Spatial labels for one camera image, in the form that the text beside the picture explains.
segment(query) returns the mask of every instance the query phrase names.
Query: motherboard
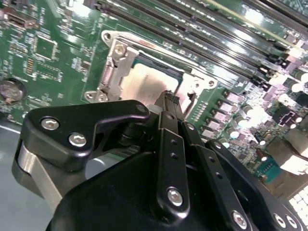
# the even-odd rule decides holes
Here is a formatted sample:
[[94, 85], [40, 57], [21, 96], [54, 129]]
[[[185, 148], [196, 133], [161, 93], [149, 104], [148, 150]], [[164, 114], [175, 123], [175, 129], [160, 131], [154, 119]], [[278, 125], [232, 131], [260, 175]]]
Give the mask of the motherboard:
[[0, 0], [0, 111], [21, 125], [35, 108], [169, 90], [204, 142], [266, 183], [305, 174], [290, 160], [308, 158], [307, 26], [306, 0]]

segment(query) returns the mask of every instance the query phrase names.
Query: electrolytic capacitor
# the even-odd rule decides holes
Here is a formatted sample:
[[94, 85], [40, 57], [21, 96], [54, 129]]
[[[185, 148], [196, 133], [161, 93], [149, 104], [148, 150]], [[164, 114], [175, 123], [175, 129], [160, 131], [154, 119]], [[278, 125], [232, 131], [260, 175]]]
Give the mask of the electrolytic capacitor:
[[261, 160], [262, 162], [267, 161], [268, 156], [266, 155], [266, 153], [265, 153], [262, 149], [257, 148], [257, 149], [256, 149], [256, 154], [257, 154], [257, 156], [260, 158], [260, 160]]
[[296, 123], [300, 123], [302, 122], [303, 118], [299, 115], [299, 114], [294, 114], [294, 116], [292, 117], [292, 120], [295, 121]]
[[298, 83], [294, 80], [290, 80], [288, 83], [287, 83], [287, 88], [289, 88], [292, 92], [294, 93], [297, 93], [297, 92], [300, 92], [304, 89], [304, 85], [301, 84], [301, 83]]
[[299, 81], [302, 81], [303, 83], [308, 82], [308, 73], [305, 71], [299, 70], [298, 72], [296, 72], [294, 77], [298, 79]]
[[230, 144], [228, 143], [227, 139], [225, 139], [225, 138], [219, 139], [219, 142], [220, 142], [223, 146], [225, 146], [225, 148], [229, 148], [229, 147], [230, 147]]
[[259, 145], [266, 144], [266, 141], [263, 139], [263, 137], [261, 136], [261, 134], [259, 132], [256, 132], [254, 134], [254, 138], [256, 139], [256, 141], [258, 142]]
[[240, 128], [246, 128], [248, 127], [248, 122], [245, 120], [242, 116], [237, 116], [234, 121]]
[[296, 122], [292, 119], [288, 120], [285, 125], [289, 127], [290, 129], [295, 129], [296, 128]]
[[243, 111], [248, 117], [252, 117], [255, 113], [254, 109], [250, 105], [243, 107]]
[[236, 139], [240, 136], [240, 133], [233, 127], [228, 128], [227, 133], [229, 134], [231, 139]]

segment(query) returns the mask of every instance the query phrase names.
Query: black plastic mount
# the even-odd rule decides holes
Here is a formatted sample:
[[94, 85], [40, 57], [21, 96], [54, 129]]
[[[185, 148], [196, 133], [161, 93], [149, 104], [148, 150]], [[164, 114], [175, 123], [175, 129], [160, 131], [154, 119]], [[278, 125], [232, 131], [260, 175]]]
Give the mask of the black plastic mount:
[[[49, 230], [303, 230], [297, 218], [221, 143], [202, 142], [198, 130], [183, 121], [177, 97], [165, 91], [155, 105], [160, 108], [155, 115], [137, 101], [28, 113], [20, 144], [62, 171], [82, 171], [98, 134], [113, 131], [100, 146], [104, 153], [111, 150], [106, 147], [120, 145], [123, 131], [125, 143], [137, 142], [143, 150], [70, 190], [57, 206]], [[43, 128], [45, 118], [55, 119], [59, 127]], [[82, 147], [68, 140], [76, 132], [87, 140]], [[142, 145], [144, 135], [153, 139]], [[177, 192], [175, 197], [170, 197], [170, 190]]]
[[[89, 160], [97, 134], [113, 130], [119, 124], [145, 122], [149, 116], [148, 109], [134, 100], [40, 108], [25, 117], [20, 139], [31, 153], [65, 171], [76, 171]], [[41, 122], [46, 118], [55, 119], [59, 127], [45, 129]], [[85, 137], [83, 147], [70, 144], [68, 139], [73, 133]]]

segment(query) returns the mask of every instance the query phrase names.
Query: screw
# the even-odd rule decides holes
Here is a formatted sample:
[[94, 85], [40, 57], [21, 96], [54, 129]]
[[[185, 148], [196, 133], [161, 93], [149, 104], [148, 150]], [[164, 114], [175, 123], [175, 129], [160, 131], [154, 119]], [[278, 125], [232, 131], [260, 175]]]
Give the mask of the screw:
[[76, 147], [83, 147], [86, 145], [86, 137], [80, 133], [73, 133], [69, 136], [68, 141]]
[[123, 46], [122, 44], [117, 44], [117, 45], [115, 46], [115, 53], [116, 53], [117, 55], [123, 55], [123, 54], [125, 53], [125, 48], [124, 48], [124, 46]]
[[218, 149], [221, 149], [221, 145], [220, 145], [220, 143], [218, 143], [218, 142], [214, 142], [214, 145], [215, 145]]
[[58, 121], [52, 118], [43, 119], [41, 125], [46, 130], [50, 131], [56, 130], [59, 127]]
[[174, 117], [172, 116], [172, 115], [170, 115], [169, 113], [166, 113], [166, 117], [168, 118], [168, 119], [173, 119]]
[[283, 220], [278, 214], [274, 213], [274, 217], [275, 217], [277, 223], [278, 223], [281, 227], [283, 227], [283, 228], [287, 227], [286, 224], [285, 224], [285, 222], [284, 222], [284, 220]]
[[292, 225], [292, 227], [293, 227], [294, 229], [297, 229], [297, 224], [296, 224], [296, 222], [295, 222], [289, 215], [286, 215], [286, 217], [287, 217], [287, 220], [288, 220], [288, 222], [290, 223], [290, 225]]
[[144, 106], [138, 104], [136, 107], [137, 107], [137, 109], [138, 109], [139, 111], [141, 111], [141, 112], [146, 112]]
[[243, 230], [247, 229], [247, 222], [244, 219], [244, 217], [238, 212], [238, 211], [233, 211], [232, 212], [233, 220], [235, 221], [238, 226], [240, 226]]
[[175, 206], [181, 206], [183, 204], [183, 197], [176, 189], [169, 189], [167, 195], [169, 201]]
[[192, 124], [187, 124], [187, 127], [190, 129], [190, 130], [194, 130], [194, 127]]

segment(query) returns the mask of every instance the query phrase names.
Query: integrated circuit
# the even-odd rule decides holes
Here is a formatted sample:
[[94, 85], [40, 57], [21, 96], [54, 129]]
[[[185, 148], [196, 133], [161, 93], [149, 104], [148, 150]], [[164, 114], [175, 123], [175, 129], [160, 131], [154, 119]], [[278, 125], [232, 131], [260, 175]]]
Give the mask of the integrated circuit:
[[49, 40], [43, 36], [37, 35], [35, 38], [33, 51], [35, 55], [43, 59], [52, 60], [55, 59], [57, 46], [58, 46], [57, 42]]

